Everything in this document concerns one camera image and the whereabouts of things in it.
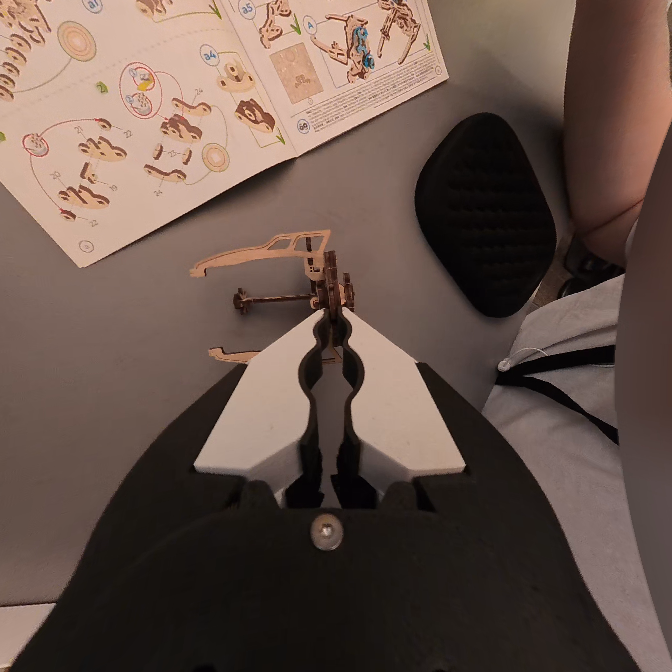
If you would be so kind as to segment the person's right forearm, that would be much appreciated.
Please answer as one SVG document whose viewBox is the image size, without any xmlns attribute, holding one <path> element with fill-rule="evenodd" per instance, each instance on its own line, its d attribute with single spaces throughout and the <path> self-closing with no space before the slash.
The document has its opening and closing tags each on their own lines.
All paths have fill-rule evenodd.
<svg viewBox="0 0 672 672">
<path fill-rule="evenodd" d="M 570 221 L 626 267 L 671 123 L 670 1 L 576 1 L 562 127 Z"/>
</svg>

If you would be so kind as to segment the illustrated instruction booklet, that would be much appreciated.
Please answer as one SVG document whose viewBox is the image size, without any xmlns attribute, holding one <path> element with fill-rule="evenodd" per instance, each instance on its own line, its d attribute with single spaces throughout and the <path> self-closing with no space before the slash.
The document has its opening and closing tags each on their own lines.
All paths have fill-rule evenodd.
<svg viewBox="0 0 672 672">
<path fill-rule="evenodd" d="M 428 1 L 2 1 L 1 185 L 88 267 L 447 79 Z"/>
</svg>

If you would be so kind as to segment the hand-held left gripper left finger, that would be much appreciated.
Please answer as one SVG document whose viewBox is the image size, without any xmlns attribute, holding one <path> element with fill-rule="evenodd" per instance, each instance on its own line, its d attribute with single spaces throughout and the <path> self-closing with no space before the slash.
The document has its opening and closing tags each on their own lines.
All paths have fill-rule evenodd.
<svg viewBox="0 0 672 672">
<path fill-rule="evenodd" d="M 313 387 L 331 316 L 317 310 L 247 365 L 199 453 L 199 473 L 265 482 L 288 508 L 319 508 L 323 461 Z"/>
</svg>

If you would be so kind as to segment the black foam pad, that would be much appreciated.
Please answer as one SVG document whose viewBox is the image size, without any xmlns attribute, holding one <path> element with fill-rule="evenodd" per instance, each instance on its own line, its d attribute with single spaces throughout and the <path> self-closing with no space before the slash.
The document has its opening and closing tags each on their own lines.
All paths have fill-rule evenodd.
<svg viewBox="0 0 672 672">
<path fill-rule="evenodd" d="M 552 263 L 557 230 L 523 145 L 506 120 L 459 122 L 419 173 L 415 211 L 428 245 L 469 303 L 507 318 Z"/>
</svg>

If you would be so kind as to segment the white shirt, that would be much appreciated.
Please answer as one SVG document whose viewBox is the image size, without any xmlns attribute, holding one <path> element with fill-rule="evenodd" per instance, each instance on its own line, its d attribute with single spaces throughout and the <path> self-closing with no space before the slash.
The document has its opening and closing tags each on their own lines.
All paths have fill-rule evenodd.
<svg viewBox="0 0 672 672">
<path fill-rule="evenodd" d="M 614 345 L 623 283 L 621 275 L 530 313 L 511 364 Z M 618 447 L 578 413 L 525 389 L 494 387 L 483 415 L 541 484 L 586 584 L 638 666 L 665 670 Z"/>
</svg>

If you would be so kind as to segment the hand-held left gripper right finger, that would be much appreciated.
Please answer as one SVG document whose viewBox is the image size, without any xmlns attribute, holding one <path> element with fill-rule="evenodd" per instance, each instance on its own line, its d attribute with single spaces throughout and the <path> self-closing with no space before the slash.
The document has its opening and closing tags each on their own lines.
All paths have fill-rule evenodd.
<svg viewBox="0 0 672 672">
<path fill-rule="evenodd" d="M 419 363 L 352 310 L 338 321 L 352 391 L 333 489 L 343 509 L 374 509 L 395 483 L 463 473 L 466 462 Z"/>
</svg>

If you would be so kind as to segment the wooden model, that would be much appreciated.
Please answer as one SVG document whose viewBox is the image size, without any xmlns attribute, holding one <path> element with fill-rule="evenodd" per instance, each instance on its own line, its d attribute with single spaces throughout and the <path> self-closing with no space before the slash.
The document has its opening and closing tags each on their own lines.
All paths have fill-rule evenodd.
<svg viewBox="0 0 672 672">
<path fill-rule="evenodd" d="M 310 282 L 310 291 L 302 294 L 281 296 L 249 296 L 239 288 L 232 298 L 233 307 L 246 315 L 253 305 L 281 302 L 309 302 L 312 310 L 324 309 L 330 315 L 329 336 L 326 345 L 327 357 L 323 364 L 340 364 L 343 359 L 337 350 L 343 338 L 337 326 L 337 309 L 355 307 L 355 292 L 348 273 L 339 278 L 337 256 L 326 249 L 330 230 L 303 231 L 277 234 L 268 242 L 252 247 L 238 248 L 206 257 L 198 261 L 190 270 L 192 278 L 204 278 L 207 271 L 226 266 L 246 264 L 267 259 L 299 258 L 304 274 Z"/>
</svg>

